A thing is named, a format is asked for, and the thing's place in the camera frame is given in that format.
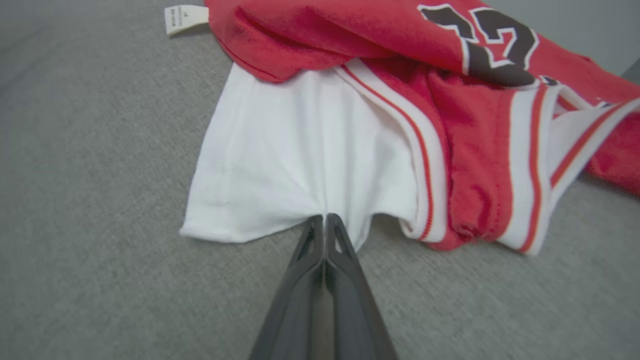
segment gray couch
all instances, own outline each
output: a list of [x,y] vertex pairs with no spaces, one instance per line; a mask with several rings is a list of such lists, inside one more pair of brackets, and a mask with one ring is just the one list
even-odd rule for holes
[[[0,359],[251,350],[301,228],[178,237],[231,62],[206,29],[166,37],[175,4],[3,4]],[[640,200],[580,178],[538,257],[435,252],[388,217],[359,256],[401,359],[640,359],[639,220]]]

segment basketball jersey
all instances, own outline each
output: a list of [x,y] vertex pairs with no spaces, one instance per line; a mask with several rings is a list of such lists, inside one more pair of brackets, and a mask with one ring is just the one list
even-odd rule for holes
[[396,122],[415,180],[411,238],[535,254],[583,168],[640,195],[640,88],[479,1],[205,3],[219,43],[256,78],[330,69]]

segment white stripe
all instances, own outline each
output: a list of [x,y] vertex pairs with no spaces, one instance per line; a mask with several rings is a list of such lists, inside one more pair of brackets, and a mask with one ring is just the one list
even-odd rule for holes
[[558,88],[560,90],[559,96],[564,97],[564,99],[575,106],[579,110],[587,110],[593,109],[594,106],[591,105],[587,100],[585,100],[582,96],[580,96],[577,92],[573,91],[572,88],[566,85],[557,85],[554,88]]
[[[442,153],[442,144],[438,133],[431,121],[427,116],[420,111],[409,100],[405,99],[402,95],[387,86],[382,80],[380,80],[362,61],[359,59],[351,60],[346,64],[346,67],[351,71],[360,81],[366,84],[369,88],[384,96],[388,101],[402,109],[418,127],[422,134],[423,142],[426,148],[427,155],[429,157],[429,174],[431,180],[433,201],[433,218],[431,221],[431,229],[424,238],[424,241],[428,242],[440,242],[442,241],[445,232],[447,230],[447,174],[445,172],[444,155]],[[336,67],[337,72],[351,85],[353,85],[361,94],[366,96],[374,104],[387,111],[394,119],[396,119],[399,125],[402,127],[406,134],[412,154],[413,154],[413,166],[415,169],[416,180],[418,184],[418,206],[415,221],[412,224],[401,223],[403,231],[407,237],[420,238],[427,225],[428,219],[428,194],[426,186],[426,176],[424,171],[424,160],[422,159],[422,152],[420,150],[420,144],[417,138],[417,134],[409,125],[404,116],[399,113],[392,106],[387,104],[384,100],[380,99],[375,94],[372,94],[362,85],[358,84],[349,74],[347,74],[340,67]]]
[[[551,173],[547,168],[547,158],[549,152],[550,141],[550,128],[554,119],[554,109],[556,107],[558,93],[562,90],[561,86],[554,86],[548,88],[545,92],[545,97],[542,100],[540,108],[540,123],[538,124],[538,179],[540,182],[540,211],[538,213],[538,219],[535,224],[535,236],[529,249],[526,251],[527,255],[536,255],[540,252],[542,244],[547,237],[547,230],[549,228],[549,222],[551,220],[552,207],[550,205],[551,197]],[[526,240],[528,232],[525,233],[524,240]]]
[[519,249],[524,244],[533,209],[534,194],[529,171],[529,151],[531,148],[531,115],[537,92],[537,90],[515,92],[511,101],[509,173],[511,174],[513,203],[509,225],[498,241],[513,249]]
[[[587,129],[589,129],[589,126],[609,110],[611,110],[611,108],[574,111],[573,113],[567,113],[556,119],[555,122],[558,122],[558,125],[554,128],[554,137],[550,144],[551,148],[557,152],[557,154],[550,153],[550,156],[554,157],[551,165],[554,171],[557,169],[560,162],[562,162],[567,152],[569,152],[573,147],[575,142],[582,136],[582,134],[584,134],[585,131],[587,131]],[[591,138],[584,144],[578,155],[576,155],[575,159],[571,162],[571,165],[569,165],[552,190],[552,208],[556,206],[558,200],[562,197],[562,194],[564,194],[569,185],[571,185],[573,180],[575,180],[589,159],[591,159],[604,140],[607,139],[609,134],[611,134],[616,126],[629,113],[637,110],[640,110],[640,99],[628,102],[613,114],[609,115],[609,118],[607,118],[598,127]]]

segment black number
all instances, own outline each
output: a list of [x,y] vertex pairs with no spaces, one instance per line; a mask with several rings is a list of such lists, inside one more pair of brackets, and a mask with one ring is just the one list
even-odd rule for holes
[[493,53],[477,45],[474,27],[451,5],[418,7],[423,16],[440,27],[454,30],[463,47],[463,72],[466,75],[505,87],[524,87],[536,84],[527,72],[529,58],[538,46],[535,32],[520,22],[490,8],[469,11],[487,44],[504,44],[504,34],[511,33],[511,41],[504,52],[505,60],[495,61]]
[[547,84],[548,86],[556,86],[556,85],[560,84],[558,82],[558,80],[556,80],[556,79],[554,79],[554,78],[552,78],[550,76],[542,75],[542,76],[540,76],[540,78],[542,79],[542,82]]

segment white tag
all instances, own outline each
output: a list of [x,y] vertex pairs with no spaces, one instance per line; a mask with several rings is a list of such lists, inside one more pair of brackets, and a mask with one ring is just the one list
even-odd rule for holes
[[208,22],[209,8],[204,6],[178,5],[164,9],[164,25],[169,36]]

